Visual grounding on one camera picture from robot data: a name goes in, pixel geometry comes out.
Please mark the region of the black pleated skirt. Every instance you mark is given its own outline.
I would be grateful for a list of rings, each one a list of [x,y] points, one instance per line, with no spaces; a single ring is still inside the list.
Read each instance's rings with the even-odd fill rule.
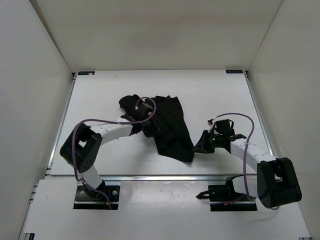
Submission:
[[[184,120],[184,112],[178,97],[155,96],[151,99],[140,100],[136,94],[127,95],[119,100],[121,105],[137,106],[145,102],[156,108],[153,120],[159,127],[154,139],[157,152],[161,156],[176,159],[184,163],[192,163],[194,147],[189,130]]]

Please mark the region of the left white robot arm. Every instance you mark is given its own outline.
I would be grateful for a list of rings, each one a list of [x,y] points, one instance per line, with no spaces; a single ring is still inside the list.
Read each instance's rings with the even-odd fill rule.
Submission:
[[[78,123],[60,148],[60,156],[73,167],[74,176],[86,188],[93,199],[104,195],[104,180],[94,163],[102,145],[119,138],[141,132],[152,123],[157,105],[139,101],[132,113],[126,113],[116,121],[85,119]]]

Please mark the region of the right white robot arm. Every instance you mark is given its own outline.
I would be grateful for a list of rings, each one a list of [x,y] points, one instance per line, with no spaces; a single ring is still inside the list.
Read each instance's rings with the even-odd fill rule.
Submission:
[[[227,205],[239,200],[259,199],[267,209],[302,200],[302,191],[292,161],[287,157],[275,157],[247,141],[243,134],[236,134],[230,119],[209,120],[210,129],[204,130],[192,151],[213,154],[224,149],[250,166],[254,176],[244,173],[230,176],[224,185],[209,186],[208,191],[197,195],[198,199],[210,199]]]

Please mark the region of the left blue corner label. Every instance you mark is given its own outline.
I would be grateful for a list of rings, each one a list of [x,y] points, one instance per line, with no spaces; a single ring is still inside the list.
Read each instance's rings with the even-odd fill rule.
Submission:
[[[79,71],[77,73],[78,76],[93,76],[95,71]]]

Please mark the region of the blue corner label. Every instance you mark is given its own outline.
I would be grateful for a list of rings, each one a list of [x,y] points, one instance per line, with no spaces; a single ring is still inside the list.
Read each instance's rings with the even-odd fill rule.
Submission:
[[[241,69],[226,69],[225,72],[227,74],[243,74]]]
[[[93,76],[95,71],[79,71],[77,73],[78,76]]]

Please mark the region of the right blue corner label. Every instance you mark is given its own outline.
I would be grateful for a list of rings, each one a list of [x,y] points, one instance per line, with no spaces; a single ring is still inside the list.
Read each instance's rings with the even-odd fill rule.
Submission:
[[[241,69],[226,69],[225,72],[227,74],[243,74]]]

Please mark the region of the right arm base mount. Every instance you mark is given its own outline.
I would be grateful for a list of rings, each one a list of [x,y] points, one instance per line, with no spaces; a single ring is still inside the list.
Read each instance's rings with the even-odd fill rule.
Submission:
[[[234,189],[233,180],[240,180],[242,176],[227,177],[224,185],[211,184],[196,198],[209,200],[211,212],[255,212],[258,210],[256,203],[250,202],[246,193],[238,193]]]

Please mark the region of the aluminium front rail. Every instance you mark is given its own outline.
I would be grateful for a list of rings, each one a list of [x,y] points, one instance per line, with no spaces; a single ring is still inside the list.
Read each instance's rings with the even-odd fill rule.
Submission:
[[[238,174],[201,174],[201,175],[103,175],[105,181],[224,181]]]

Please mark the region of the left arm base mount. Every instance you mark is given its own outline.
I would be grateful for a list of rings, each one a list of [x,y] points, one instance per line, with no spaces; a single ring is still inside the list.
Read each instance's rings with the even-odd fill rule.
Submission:
[[[73,209],[75,210],[118,210],[121,186],[118,185],[105,185],[101,192],[107,198],[98,192],[88,189],[83,184],[79,184],[76,188]]]

